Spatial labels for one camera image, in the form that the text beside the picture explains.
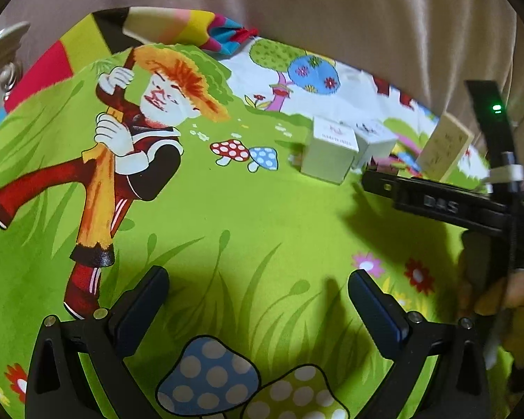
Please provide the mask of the person's right hand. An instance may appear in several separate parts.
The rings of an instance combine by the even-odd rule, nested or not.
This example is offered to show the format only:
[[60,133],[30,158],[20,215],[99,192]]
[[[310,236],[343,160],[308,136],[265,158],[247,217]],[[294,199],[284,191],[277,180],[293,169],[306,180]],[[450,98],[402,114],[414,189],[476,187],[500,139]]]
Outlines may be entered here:
[[511,273],[508,280],[501,279],[481,295],[473,292],[472,269],[464,251],[458,258],[458,270],[461,278],[456,290],[456,316],[470,317],[472,313],[490,316],[500,308],[510,310],[512,322],[501,334],[501,344],[511,353],[516,367],[524,369],[524,268]]

